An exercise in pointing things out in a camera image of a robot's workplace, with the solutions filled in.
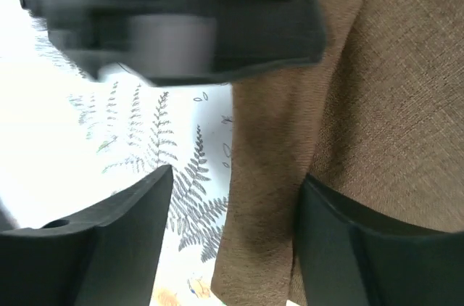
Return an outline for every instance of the orange flower print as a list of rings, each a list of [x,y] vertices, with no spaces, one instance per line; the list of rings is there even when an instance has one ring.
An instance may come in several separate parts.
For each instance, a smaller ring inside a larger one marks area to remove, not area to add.
[[[211,297],[210,286],[201,279],[189,279],[188,284],[192,294],[195,294],[199,299],[209,299]]]
[[[181,306],[177,295],[166,288],[155,289],[152,299],[156,301],[159,306]]]

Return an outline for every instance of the brown fabric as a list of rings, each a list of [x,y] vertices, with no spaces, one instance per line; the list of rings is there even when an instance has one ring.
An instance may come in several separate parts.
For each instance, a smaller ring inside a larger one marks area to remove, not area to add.
[[[212,281],[228,306],[306,305],[291,238],[307,171],[400,220],[464,228],[464,0],[320,3],[320,65],[233,86],[231,194]]]

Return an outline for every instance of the black plastic part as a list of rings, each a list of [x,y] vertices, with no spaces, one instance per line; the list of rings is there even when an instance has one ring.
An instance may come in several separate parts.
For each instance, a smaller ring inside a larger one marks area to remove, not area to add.
[[[464,305],[464,233],[375,212],[308,175],[295,243],[310,306]]]
[[[173,186],[162,166],[41,229],[0,233],[1,306],[148,306]]]
[[[119,62],[156,85],[222,83],[321,61],[317,0],[22,0],[93,76]]]

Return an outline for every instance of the white tablecloth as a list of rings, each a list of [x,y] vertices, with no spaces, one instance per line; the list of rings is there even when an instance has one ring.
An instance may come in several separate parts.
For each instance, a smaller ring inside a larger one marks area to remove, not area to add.
[[[93,83],[18,0],[0,5],[0,200],[17,225],[39,228],[169,163],[152,303],[220,305],[209,285],[231,176],[230,86],[153,88],[120,65]]]

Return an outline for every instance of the patterned tablecloth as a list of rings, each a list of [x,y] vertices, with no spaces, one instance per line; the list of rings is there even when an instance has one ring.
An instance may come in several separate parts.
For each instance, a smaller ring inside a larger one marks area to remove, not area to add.
[[[148,87],[121,65],[94,83],[18,0],[0,0],[0,200],[41,227],[175,172],[153,305],[220,305],[210,292],[231,176],[231,88]]]

